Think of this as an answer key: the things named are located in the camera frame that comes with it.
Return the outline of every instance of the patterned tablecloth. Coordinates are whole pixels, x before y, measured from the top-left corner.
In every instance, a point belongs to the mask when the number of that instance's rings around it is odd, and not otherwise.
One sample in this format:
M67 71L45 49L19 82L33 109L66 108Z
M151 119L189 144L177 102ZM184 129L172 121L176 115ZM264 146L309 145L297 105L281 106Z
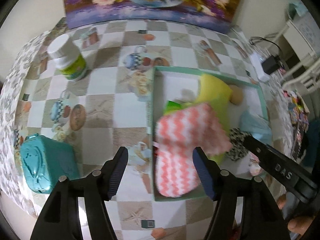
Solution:
M51 40L64 32L72 36L89 67L88 74L78 82L68 82L44 53ZM256 82L250 59L244 57L243 42L235 32L223 35L165 21L119 20L70 31L62 20L53 31L25 45L2 90L1 189L35 217L47 199L47 195L31 192L21 175L19 148L27 135L39 133L73 145L76 162L84 176L100 169L119 146L126 146L129 165L117 195L106 202L118 239L150 236L151 228L142 228L141 220L154 220L156 228L167 228L165 239L202 239L214 209L209 198L153 201L148 158L142 158L141 163L141 157L150 155L151 148L148 70L152 65L202 68ZM129 60L135 56L128 57L132 53L143 56L140 62L145 68L143 75ZM261 87L274 147L289 156L292 128L278 77L273 75L269 84L262 83ZM57 104L64 112L59 121L53 122L52 109ZM284 191L272 178L267 183L275 195ZM83 199L79 203L84 210ZM90 239L82 210L84 239Z

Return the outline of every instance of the floral painting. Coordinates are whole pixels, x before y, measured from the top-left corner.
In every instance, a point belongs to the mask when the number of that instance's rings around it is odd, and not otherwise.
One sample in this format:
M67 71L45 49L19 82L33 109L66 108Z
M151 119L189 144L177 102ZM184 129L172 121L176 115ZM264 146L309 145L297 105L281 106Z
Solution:
M69 28L119 19L188 23L227 33L240 0L64 0Z

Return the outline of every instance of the white bottle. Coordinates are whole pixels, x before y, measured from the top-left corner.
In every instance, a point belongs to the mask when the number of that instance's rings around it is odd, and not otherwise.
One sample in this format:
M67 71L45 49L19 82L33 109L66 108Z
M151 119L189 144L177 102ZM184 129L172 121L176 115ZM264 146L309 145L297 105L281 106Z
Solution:
M56 68L70 81L82 79L87 71L87 64L78 47L68 34L54 39L47 49Z

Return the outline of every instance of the bottle cap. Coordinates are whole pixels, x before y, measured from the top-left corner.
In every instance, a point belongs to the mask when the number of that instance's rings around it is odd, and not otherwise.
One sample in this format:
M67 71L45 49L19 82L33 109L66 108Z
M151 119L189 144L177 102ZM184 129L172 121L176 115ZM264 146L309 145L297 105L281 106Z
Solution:
M68 34L63 34L55 38L47 49L51 58L60 58L79 53L78 47L72 42Z

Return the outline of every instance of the teal plastic container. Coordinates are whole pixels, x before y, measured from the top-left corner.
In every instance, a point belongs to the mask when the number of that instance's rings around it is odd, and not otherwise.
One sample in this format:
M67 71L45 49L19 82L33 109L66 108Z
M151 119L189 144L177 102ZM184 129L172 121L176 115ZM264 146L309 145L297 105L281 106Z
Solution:
M73 148L38 133L27 136L20 148L22 169L29 188L49 194L62 175L79 179Z

